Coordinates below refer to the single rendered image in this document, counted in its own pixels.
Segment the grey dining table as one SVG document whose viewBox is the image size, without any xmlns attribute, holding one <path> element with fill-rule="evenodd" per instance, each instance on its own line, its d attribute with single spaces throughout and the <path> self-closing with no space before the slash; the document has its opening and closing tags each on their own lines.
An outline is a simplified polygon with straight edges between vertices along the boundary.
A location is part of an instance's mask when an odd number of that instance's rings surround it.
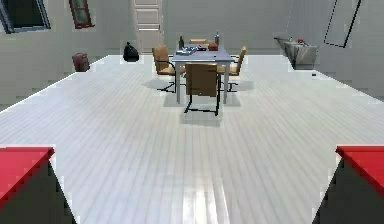
<svg viewBox="0 0 384 224">
<path fill-rule="evenodd" d="M 226 103 L 228 88 L 229 88 L 229 71 L 230 65 L 234 62 L 234 58 L 224 49 L 223 46 L 219 45 L 217 51 L 196 51 L 191 55 L 177 55 L 173 54 L 171 62 L 174 65 L 175 70 L 175 89 L 176 89 L 176 102 L 180 103 L 180 68 L 182 65 L 185 65 L 187 62 L 213 62 L 217 65 L 224 65 L 224 94 L 223 94 L 223 103 Z"/>
</svg>

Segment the grey dish tray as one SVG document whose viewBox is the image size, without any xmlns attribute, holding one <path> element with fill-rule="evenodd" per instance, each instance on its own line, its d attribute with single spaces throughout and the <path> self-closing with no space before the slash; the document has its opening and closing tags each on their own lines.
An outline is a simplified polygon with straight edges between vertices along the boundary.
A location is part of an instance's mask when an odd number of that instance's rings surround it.
<svg viewBox="0 0 384 224">
<path fill-rule="evenodd" d="M 176 54 L 177 54 L 177 55 L 188 56 L 188 55 L 193 54 L 193 53 L 196 52 L 196 51 L 197 51 L 197 47 L 185 47 L 185 48 L 183 48 L 182 50 L 177 50 L 177 51 L 176 51 Z"/>
</svg>

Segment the black garbage bag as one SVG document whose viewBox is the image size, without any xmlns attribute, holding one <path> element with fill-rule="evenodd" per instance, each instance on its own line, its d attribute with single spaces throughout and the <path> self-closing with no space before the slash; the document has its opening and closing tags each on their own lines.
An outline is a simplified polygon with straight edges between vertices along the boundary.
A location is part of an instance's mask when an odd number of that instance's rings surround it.
<svg viewBox="0 0 384 224">
<path fill-rule="evenodd" d="M 137 62 L 139 60 L 138 51 L 129 42 L 124 47 L 123 59 L 126 62 Z"/>
</svg>

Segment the white panelled room door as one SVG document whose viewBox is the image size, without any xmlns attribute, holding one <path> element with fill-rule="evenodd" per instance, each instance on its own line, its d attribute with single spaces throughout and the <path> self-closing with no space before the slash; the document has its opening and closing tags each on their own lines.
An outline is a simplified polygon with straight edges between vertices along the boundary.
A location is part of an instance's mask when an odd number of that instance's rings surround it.
<svg viewBox="0 0 384 224">
<path fill-rule="evenodd" d="M 162 0 L 132 0 L 136 38 L 142 54 L 163 44 Z"/>
</svg>

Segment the dark red bin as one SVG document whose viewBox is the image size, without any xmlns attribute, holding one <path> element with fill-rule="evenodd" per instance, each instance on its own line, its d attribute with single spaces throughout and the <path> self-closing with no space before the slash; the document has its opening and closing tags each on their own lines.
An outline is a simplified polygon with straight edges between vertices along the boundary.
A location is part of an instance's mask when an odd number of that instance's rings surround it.
<svg viewBox="0 0 384 224">
<path fill-rule="evenodd" d="M 86 53 L 77 53 L 72 56 L 76 72 L 86 72 L 89 68 L 88 55 Z"/>
</svg>

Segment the steel sink counter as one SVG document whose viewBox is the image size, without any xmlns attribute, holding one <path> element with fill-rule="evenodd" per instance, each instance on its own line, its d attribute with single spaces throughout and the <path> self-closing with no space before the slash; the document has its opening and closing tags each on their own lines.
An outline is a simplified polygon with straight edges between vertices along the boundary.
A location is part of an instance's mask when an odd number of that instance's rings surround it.
<svg viewBox="0 0 384 224">
<path fill-rule="evenodd" d="M 313 70 L 318 53 L 318 47 L 306 43 L 298 43 L 289 39 L 275 37 L 284 55 L 289 59 L 295 70 Z"/>
</svg>

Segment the red topped dark counter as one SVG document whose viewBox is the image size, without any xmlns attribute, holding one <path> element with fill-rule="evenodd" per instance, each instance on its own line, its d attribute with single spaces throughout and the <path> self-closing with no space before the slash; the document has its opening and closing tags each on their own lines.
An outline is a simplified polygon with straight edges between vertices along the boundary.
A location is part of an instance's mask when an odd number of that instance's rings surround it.
<svg viewBox="0 0 384 224">
<path fill-rule="evenodd" d="M 0 148 L 0 224 L 78 224 L 50 162 L 54 153 Z"/>
<path fill-rule="evenodd" d="M 338 145 L 312 224 L 384 224 L 384 145 Z"/>
</svg>

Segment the dark window grey frame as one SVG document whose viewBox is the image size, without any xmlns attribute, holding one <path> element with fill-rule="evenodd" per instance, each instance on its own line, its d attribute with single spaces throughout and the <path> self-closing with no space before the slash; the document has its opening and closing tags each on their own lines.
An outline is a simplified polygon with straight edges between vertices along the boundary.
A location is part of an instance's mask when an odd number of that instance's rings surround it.
<svg viewBox="0 0 384 224">
<path fill-rule="evenodd" d="M 0 23 L 6 34 L 51 28 L 43 0 L 0 0 Z"/>
</svg>

